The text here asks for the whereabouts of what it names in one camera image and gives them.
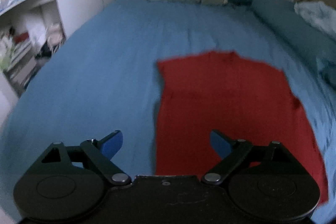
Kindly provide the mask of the red knit sweater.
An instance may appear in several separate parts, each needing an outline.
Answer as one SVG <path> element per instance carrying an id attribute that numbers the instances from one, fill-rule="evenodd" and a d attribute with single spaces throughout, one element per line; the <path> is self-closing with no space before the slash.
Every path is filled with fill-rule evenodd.
<path id="1" fill-rule="evenodd" d="M 218 130 L 254 145 L 281 142 L 329 199 L 325 164 L 302 103 L 284 73 L 234 52 L 161 60 L 164 81 L 156 129 L 157 175 L 202 176 L 219 162 Z"/>

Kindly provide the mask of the blue bed sheet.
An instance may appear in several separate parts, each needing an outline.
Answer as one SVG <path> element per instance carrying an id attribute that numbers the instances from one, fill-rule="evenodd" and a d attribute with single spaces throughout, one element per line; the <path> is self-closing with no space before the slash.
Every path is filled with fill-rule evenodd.
<path id="1" fill-rule="evenodd" d="M 79 28 L 39 71 L 1 132 L 1 208 L 15 222 L 15 183 L 54 141 L 78 145 L 119 129 L 114 162 L 128 174 L 154 169 L 161 98 L 156 61 L 235 51 L 282 69 L 302 102 L 322 153 L 329 201 L 316 223 L 335 217 L 335 92 L 245 6 L 116 0 Z"/>

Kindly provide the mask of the teal folded duvet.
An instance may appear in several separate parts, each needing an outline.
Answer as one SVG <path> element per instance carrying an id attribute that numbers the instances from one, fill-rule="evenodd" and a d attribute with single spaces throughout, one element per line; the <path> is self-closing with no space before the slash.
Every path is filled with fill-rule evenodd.
<path id="1" fill-rule="evenodd" d="M 253 0 L 253 12 L 278 34 L 312 73 L 335 88 L 335 40 L 295 13 L 287 0 Z"/>

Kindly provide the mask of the white shelf unit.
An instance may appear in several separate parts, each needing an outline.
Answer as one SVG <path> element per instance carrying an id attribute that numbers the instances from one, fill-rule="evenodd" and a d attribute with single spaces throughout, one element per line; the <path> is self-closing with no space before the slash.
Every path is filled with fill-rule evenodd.
<path id="1" fill-rule="evenodd" d="M 58 0 L 13 0 L 1 10 L 1 76 L 17 97 L 67 39 Z"/>

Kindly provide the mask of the light blue blanket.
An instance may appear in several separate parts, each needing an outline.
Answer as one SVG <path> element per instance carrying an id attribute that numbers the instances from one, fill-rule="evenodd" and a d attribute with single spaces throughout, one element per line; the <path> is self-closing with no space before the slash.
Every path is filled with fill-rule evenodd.
<path id="1" fill-rule="evenodd" d="M 297 2 L 294 5 L 294 10 L 306 23 L 335 40 L 336 11 L 334 8 L 326 5 L 323 1 Z"/>

